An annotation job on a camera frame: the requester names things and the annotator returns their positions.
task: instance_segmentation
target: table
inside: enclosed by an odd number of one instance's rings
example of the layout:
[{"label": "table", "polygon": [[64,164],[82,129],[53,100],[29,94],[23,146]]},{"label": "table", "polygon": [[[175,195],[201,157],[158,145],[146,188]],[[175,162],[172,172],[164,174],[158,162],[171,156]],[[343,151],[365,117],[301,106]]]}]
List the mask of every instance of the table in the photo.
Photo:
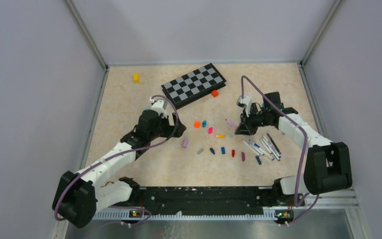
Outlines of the table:
[{"label": "table", "polygon": [[[150,106],[149,97],[163,95],[163,83],[203,65],[111,67],[86,165],[110,151],[133,129],[145,107]],[[246,75],[263,93],[279,91],[285,107],[296,109],[316,129],[297,64],[214,65],[227,80],[226,87],[218,90],[216,98],[208,95],[178,110],[182,123],[187,126],[183,137],[149,149],[119,170],[112,180],[127,176],[141,186],[271,186],[277,178],[296,174],[301,150],[290,138],[272,126],[259,128],[253,136],[234,135],[225,119],[239,123],[242,108],[236,106],[236,100],[241,94],[241,76]],[[140,75],[140,83],[133,82],[134,73]],[[244,83],[244,90],[253,102],[263,102],[249,83]],[[172,109],[167,110],[172,118]],[[207,127],[194,128],[196,120],[206,120]],[[207,133],[208,127],[213,127],[213,134]],[[258,165],[242,139],[259,142],[261,135],[267,132],[282,151],[282,160],[269,161],[262,157],[263,164]],[[216,134],[224,134],[226,138],[218,139]],[[184,138],[189,140],[187,148],[181,147]],[[225,155],[220,151],[223,146]],[[215,155],[209,151],[210,147],[216,151]],[[204,152],[198,155],[200,148],[204,148]],[[231,156],[232,149],[236,151],[235,157]],[[246,154],[245,162],[241,161],[241,151]]]}]

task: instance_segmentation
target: orange block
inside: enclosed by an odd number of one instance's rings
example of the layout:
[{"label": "orange block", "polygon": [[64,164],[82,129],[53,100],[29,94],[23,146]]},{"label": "orange block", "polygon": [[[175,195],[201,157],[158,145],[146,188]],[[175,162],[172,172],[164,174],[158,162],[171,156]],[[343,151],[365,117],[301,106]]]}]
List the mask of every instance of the orange block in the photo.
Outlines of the orange block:
[{"label": "orange block", "polygon": [[214,91],[211,92],[211,95],[212,95],[213,97],[216,97],[216,96],[219,95],[219,92],[217,92],[217,90],[214,90]]}]

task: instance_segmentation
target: pink pen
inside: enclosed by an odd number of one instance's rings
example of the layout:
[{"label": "pink pen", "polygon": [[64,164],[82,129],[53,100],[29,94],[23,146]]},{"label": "pink pen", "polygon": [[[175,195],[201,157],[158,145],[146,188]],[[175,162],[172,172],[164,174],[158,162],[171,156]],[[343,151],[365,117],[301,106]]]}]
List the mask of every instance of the pink pen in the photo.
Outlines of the pink pen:
[{"label": "pink pen", "polygon": [[226,123],[228,125],[230,125],[234,130],[236,130],[238,128],[238,126],[236,126],[236,124],[234,124],[232,121],[227,120],[227,119],[225,119],[225,120],[226,120]]}]

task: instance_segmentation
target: dark blue object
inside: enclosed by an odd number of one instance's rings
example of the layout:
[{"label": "dark blue object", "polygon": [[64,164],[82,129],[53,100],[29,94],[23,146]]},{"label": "dark blue object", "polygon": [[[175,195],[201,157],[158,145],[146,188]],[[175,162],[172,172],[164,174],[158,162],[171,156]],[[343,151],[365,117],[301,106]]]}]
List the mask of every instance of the dark blue object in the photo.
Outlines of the dark blue object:
[{"label": "dark blue object", "polygon": [[260,157],[259,157],[259,156],[256,156],[256,160],[257,160],[258,164],[261,165],[261,160],[260,160]]}]

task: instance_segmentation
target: gray floor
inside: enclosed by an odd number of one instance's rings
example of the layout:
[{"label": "gray floor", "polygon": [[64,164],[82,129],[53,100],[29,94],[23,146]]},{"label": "gray floor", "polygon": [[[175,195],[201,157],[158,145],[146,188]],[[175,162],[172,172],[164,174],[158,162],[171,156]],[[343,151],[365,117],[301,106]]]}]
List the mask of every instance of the gray floor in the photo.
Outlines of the gray floor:
[{"label": "gray floor", "polygon": [[97,230],[107,222],[69,228],[66,239],[353,239],[345,210],[312,210],[288,228],[268,221],[148,221],[131,229],[112,224]]}]

